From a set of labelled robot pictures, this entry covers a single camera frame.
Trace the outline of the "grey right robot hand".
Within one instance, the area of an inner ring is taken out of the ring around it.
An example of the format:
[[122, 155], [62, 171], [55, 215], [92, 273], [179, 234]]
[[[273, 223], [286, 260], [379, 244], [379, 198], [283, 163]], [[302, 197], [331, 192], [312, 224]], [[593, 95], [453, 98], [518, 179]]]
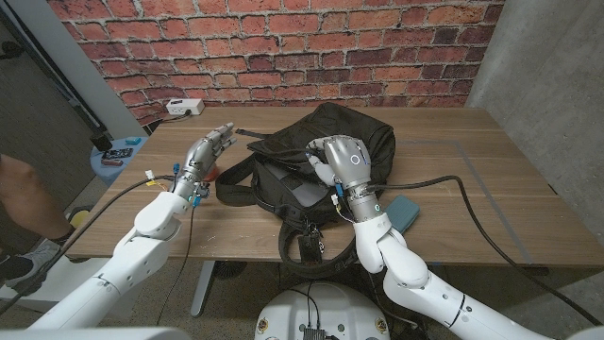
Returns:
[[310, 165], [320, 180], [329, 186], [341, 184], [350, 189], [371, 180], [371, 160], [362, 140], [333, 135], [310, 141], [307, 148], [323, 150], [327, 163], [318, 157], [307, 155]]

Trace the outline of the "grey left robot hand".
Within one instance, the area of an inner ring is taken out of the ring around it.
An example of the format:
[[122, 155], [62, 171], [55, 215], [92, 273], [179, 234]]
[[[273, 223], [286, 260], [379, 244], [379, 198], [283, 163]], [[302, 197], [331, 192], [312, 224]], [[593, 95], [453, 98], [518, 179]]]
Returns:
[[188, 150], [176, 176], [173, 193], [183, 198], [193, 194], [196, 182], [202, 182], [221, 154], [237, 139], [232, 136], [234, 124], [226, 123], [196, 141]]

